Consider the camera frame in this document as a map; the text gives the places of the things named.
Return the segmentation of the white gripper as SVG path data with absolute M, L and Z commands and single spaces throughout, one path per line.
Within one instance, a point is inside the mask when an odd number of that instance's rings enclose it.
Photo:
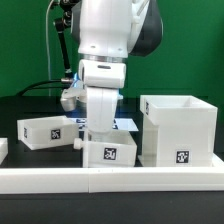
M 87 127 L 93 134 L 106 134 L 112 130 L 118 101 L 118 90 L 87 88 Z

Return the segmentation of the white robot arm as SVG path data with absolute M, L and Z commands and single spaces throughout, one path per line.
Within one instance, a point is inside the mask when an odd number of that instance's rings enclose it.
M 111 131 L 124 87 L 126 60 L 147 56 L 161 43 L 157 0 L 81 0 L 72 8 L 71 33 L 79 42 L 78 75 L 87 98 L 88 130 Z

